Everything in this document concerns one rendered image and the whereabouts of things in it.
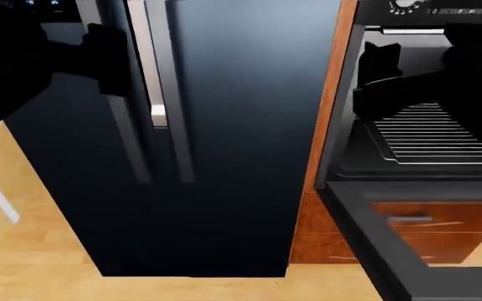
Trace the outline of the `metal wire oven rack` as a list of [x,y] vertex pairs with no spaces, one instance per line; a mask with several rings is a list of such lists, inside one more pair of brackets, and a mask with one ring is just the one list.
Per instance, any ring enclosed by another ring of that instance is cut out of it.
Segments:
[[435,103],[412,105],[363,125],[384,160],[399,165],[482,166],[482,142]]

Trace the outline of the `black oven control knob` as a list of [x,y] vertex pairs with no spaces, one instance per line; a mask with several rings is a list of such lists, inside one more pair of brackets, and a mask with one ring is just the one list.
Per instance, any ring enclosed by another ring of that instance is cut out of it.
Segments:
[[424,0],[388,0],[390,14],[410,14],[418,9],[419,4]]

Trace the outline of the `black built-in oven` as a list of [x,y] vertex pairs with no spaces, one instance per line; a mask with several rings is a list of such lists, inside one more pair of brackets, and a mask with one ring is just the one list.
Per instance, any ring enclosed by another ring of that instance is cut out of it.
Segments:
[[388,0],[356,0],[347,14],[350,28],[341,77],[320,159],[316,184],[353,181],[381,185],[447,188],[482,192],[481,165],[399,165],[384,160],[361,120],[353,112],[357,65],[365,42],[402,46],[398,67],[405,77],[443,68],[442,54],[451,46],[444,37],[449,24],[482,24],[482,0],[424,0],[410,14],[390,14]]

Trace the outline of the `black oven door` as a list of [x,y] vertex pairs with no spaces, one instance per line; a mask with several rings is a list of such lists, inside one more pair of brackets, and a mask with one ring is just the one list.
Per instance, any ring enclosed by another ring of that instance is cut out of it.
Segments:
[[356,182],[327,182],[317,194],[383,301],[482,301],[482,267],[429,267]]

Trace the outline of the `dark blue refrigerator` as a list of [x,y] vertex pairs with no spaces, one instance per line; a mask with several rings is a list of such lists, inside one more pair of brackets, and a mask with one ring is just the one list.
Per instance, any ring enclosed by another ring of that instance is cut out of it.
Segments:
[[[146,0],[168,127],[154,127],[128,0],[137,182],[98,82],[55,74],[6,126],[106,277],[278,278],[290,256],[339,0]],[[78,44],[78,14],[41,23]]]

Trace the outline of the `brown wooden cabinet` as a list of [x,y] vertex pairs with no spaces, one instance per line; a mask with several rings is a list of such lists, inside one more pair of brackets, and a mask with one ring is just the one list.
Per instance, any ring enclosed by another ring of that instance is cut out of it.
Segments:
[[[356,255],[317,194],[317,191],[326,185],[316,184],[331,107],[336,97],[336,86],[341,77],[341,65],[346,52],[344,39],[350,28],[347,14],[353,10],[355,4],[356,0],[341,0],[337,14],[336,29],[332,35],[330,57],[327,61],[326,77],[305,174],[299,220],[290,258],[292,263],[358,263]],[[447,188],[422,190],[418,187],[392,186],[389,182],[383,182],[381,185],[376,185],[374,182],[357,182],[357,185],[370,205],[371,202],[482,202],[482,192],[459,192]],[[482,266],[482,243],[462,263],[426,264],[434,267]]]

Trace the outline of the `brown wooden drawer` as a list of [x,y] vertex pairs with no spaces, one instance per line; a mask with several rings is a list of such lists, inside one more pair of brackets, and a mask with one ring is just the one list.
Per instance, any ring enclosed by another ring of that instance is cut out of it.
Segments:
[[426,263],[462,263],[482,243],[482,202],[371,202],[379,215],[430,215],[433,222],[386,223]]

